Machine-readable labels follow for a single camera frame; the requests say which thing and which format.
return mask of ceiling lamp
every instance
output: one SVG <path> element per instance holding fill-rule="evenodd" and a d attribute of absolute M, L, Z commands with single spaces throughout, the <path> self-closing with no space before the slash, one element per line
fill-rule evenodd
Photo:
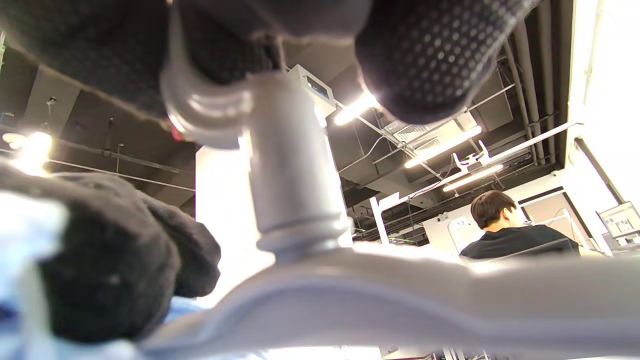
<path fill-rule="evenodd" d="M 27 141 L 27 137 L 22 134 L 6 133 L 2 135 L 2 140 L 9 144 L 10 148 L 17 150 Z"/>
<path fill-rule="evenodd" d="M 46 176 L 42 168 L 49 161 L 53 140 L 46 133 L 36 132 L 27 137 L 16 152 L 11 164 L 20 171 L 33 176 Z"/>
<path fill-rule="evenodd" d="M 498 171 L 500 171 L 504 166 L 502 164 L 500 165 L 495 165 L 492 166 L 490 168 L 484 169 L 482 171 L 476 172 L 475 174 L 465 177 L 464 179 L 460 180 L 460 181 L 456 181 L 453 184 L 449 184 L 447 186 L 444 187 L 444 189 L 442 189 L 443 191 L 449 192 L 451 190 L 457 189 L 463 185 L 472 183 L 475 180 L 481 179 L 485 176 L 489 176 L 491 174 L 494 174 Z"/>
<path fill-rule="evenodd" d="M 342 111 L 340 111 L 340 113 L 336 115 L 333 122 L 336 125 L 347 124 L 356 117 L 360 116 L 360 114 L 366 109 L 377 108 L 378 106 L 380 106 L 380 104 L 378 104 L 378 101 L 373 96 L 373 94 L 365 91 L 364 94 L 362 94 L 353 104 L 342 109 Z"/>
<path fill-rule="evenodd" d="M 471 129 L 465 131 L 464 133 L 460 134 L 458 137 L 452 139 L 449 142 L 445 142 L 442 145 L 439 146 L 435 146 L 432 147 L 424 152 L 421 152 L 416 158 L 413 158 L 409 161 L 407 161 L 404 164 L 404 167 L 406 168 L 411 168 L 414 167 L 415 165 L 418 165 L 419 163 L 423 163 L 433 157 L 435 157 L 436 155 L 439 155 L 449 149 L 452 149 L 458 145 L 460 145 L 461 143 L 471 139 L 472 137 L 474 137 L 475 135 L 478 135 L 479 133 L 482 132 L 482 128 L 479 126 L 474 126 Z"/>

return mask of exposed ceiling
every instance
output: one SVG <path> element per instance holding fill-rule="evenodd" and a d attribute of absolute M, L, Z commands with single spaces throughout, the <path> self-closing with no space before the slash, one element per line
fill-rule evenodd
<path fill-rule="evenodd" d="M 529 122 L 541 119 L 538 124 L 542 132 L 549 126 L 566 122 L 572 2 L 545 1 L 547 3 L 519 25 L 517 36 L 509 38 L 515 69 L 510 64 L 509 53 L 503 49 L 495 72 L 468 105 L 470 108 L 477 105 L 470 114 L 483 129 L 474 140 L 482 140 L 492 154 L 527 139 L 525 117 Z M 543 28 L 549 31 L 541 33 Z M 362 93 L 351 45 L 287 44 L 285 55 L 288 66 L 300 64 L 326 83 L 336 100 L 343 104 L 349 104 Z M 516 85 L 492 97 L 516 83 L 514 74 L 518 75 L 522 87 Z M 520 89 L 526 109 L 521 105 Z M 51 97 L 55 98 L 55 103 L 48 106 Z M 197 147 L 194 144 L 173 141 L 157 124 L 134 120 L 126 111 L 98 95 L 39 69 L 10 47 L 4 54 L 0 76 L 0 113 L 4 114 L 0 115 L 2 133 L 12 129 L 38 129 L 47 123 L 48 132 L 66 142 L 56 143 L 52 159 L 58 163 L 52 163 L 49 170 L 87 171 L 87 168 L 93 168 L 117 173 L 127 177 L 140 190 L 191 215 L 195 213 L 193 189 Z M 328 117 L 329 140 L 336 165 L 343 169 L 369 152 L 380 134 L 360 121 L 336 126 L 331 121 L 333 116 Z M 367 111 L 363 118 L 379 129 L 395 120 L 376 111 Z M 536 126 L 531 129 L 535 136 Z M 551 141 L 553 145 L 544 141 L 540 149 L 530 149 L 533 151 L 525 151 L 510 160 L 506 164 L 509 166 L 499 174 L 499 181 L 489 178 L 485 179 L 486 184 L 482 181 L 474 183 L 461 188 L 459 196 L 435 190 L 417 197 L 411 204 L 384 212 L 389 232 L 468 204 L 487 188 L 515 187 L 563 167 L 563 135 L 557 135 Z M 3 143 L 0 147 L 7 149 Z M 359 228 L 366 230 L 360 235 L 362 240 L 377 238 L 369 209 L 370 197 L 381 199 L 396 192 L 406 195 L 438 180 L 424 167 L 404 168 L 408 156 L 403 151 L 388 156 L 394 150 L 394 144 L 382 139 L 370 156 L 340 173 L 349 214 L 357 219 Z M 464 143 L 452 151 L 462 158 L 477 149 L 471 143 Z M 426 165 L 436 174 L 444 175 L 451 169 L 450 152 L 436 156 Z"/>

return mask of ceiling pipe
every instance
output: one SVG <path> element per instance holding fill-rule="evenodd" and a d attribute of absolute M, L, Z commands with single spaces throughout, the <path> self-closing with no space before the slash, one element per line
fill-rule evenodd
<path fill-rule="evenodd" d="M 518 68 L 516 67 L 516 60 L 513 56 L 513 50 L 511 50 L 511 46 L 509 42 L 504 43 L 504 52 L 506 53 L 507 61 L 509 62 L 509 68 L 511 68 L 511 73 L 513 74 L 513 82 L 516 85 L 516 93 L 518 95 L 518 102 L 520 103 L 520 112 L 522 113 L 522 122 L 524 123 L 525 131 L 527 132 L 527 140 L 533 138 L 531 134 L 531 126 L 529 123 L 529 114 L 527 114 L 527 106 L 524 103 L 524 93 L 522 92 L 522 83 L 520 82 L 520 75 L 518 74 Z M 533 154 L 533 161 L 538 160 L 538 155 L 543 156 L 542 151 L 541 154 L 536 154 L 534 150 L 534 145 L 531 146 L 531 154 Z"/>
<path fill-rule="evenodd" d="M 516 38 L 516 48 L 518 49 L 518 59 L 520 60 L 520 66 L 522 66 L 522 80 L 527 90 L 527 103 L 529 104 L 529 118 L 533 125 L 533 135 L 539 136 L 540 113 L 538 112 L 538 97 L 536 96 L 536 86 L 533 80 L 533 66 L 531 65 L 531 53 L 529 52 L 529 36 L 527 35 L 527 26 L 522 21 L 516 26 L 514 31 Z M 544 165 L 545 161 L 544 150 L 542 149 L 542 143 L 536 143 L 536 151 L 538 152 L 538 158 L 540 159 L 540 165 Z"/>
<path fill-rule="evenodd" d="M 542 83 L 544 85 L 545 112 L 547 118 L 547 130 L 554 128 L 554 71 L 551 56 L 551 1 L 544 0 L 538 6 L 538 27 L 540 28 L 540 53 L 542 55 Z M 549 162 L 556 162 L 556 140 L 549 138 Z"/>

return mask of man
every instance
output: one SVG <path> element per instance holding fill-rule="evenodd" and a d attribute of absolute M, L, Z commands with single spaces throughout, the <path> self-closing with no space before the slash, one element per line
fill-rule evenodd
<path fill-rule="evenodd" d="M 471 215 L 486 233 L 460 252 L 460 256 L 466 258 L 480 260 L 542 254 L 580 256 L 588 252 L 548 226 L 523 227 L 513 199 L 497 190 L 476 197 L 471 203 Z"/>

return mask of bright light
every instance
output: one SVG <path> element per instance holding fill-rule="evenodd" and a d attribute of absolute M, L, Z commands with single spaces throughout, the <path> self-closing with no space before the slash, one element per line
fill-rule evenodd
<path fill-rule="evenodd" d="M 487 169 L 482 170 L 480 172 L 476 172 L 475 174 L 473 174 L 473 175 L 471 175 L 469 177 L 465 177 L 464 179 L 462 179 L 460 181 L 457 181 L 457 182 L 455 182 L 453 184 L 449 184 L 449 185 L 445 186 L 444 189 L 442 189 L 442 190 L 446 191 L 446 192 L 449 192 L 449 191 L 451 191 L 453 189 L 457 189 L 457 188 L 459 188 L 459 187 L 461 187 L 463 185 L 469 184 L 469 183 L 471 183 L 471 182 L 473 182 L 475 180 L 478 180 L 478 179 L 483 178 L 485 176 L 491 175 L 494 172 L 498 172 L 503 167 L 504 166 L 502 164 L 500 164 L 500 165 L 495 165 L 494 167 L 487 168 Z"/>
<path fill-rule="evenodd" d="M 9 144 L 9 147 L 13 150 L 20 149 L 22 144 L 27 140 L 27 137 L 21 134 L 6 133 L 2 136 L 2 140 Z"/>
<path fill-rule="evenodd" d="M 46 176 L 47 172 L 42 167 L 49 161 L 52 143 L 53 139 L 48 134 L 33 133 L 22 143 L 11 164 L 25 174 Z"/>
<path fill-rule="evenodd" d="M 376 98 L 370 92 L 365 91 L 353 104 L 342 109 L 333 122 L 336 125 L 344 125 L 355 119 L 366 109 L 377 108 L 379 105 Z"/>
<path fill-rule="evenodd" d="M 419 163 L 423 163 L 433 157 L 435 157 L 436 155 L 439 155 L 449 149 L 452 149 L 458 145 L 460 145 L 461 143 L 471 139 L 472 137 L 474 137 L 475 135 L 478 135 L 479 133 L 482 132 L 482 128 L 479 126 L 474 126 L 471 129 L 465 131 L 464 133 L 460 134 L 460 136 L 458 136 L 457 138 L 452 139 L 449 142 L 446 142 L 440 146 L 436 146 L 436 147 L 432 147 L 427 151 L 422 152 L 420 155 L 418 155 L 417 158 L 413 158 L 409 161 L 407 161 L 404 164 L 404 167 L 406 168 L 410 168 L 410 167 L 414 167 L 415 165 L 418 165 Z"/>

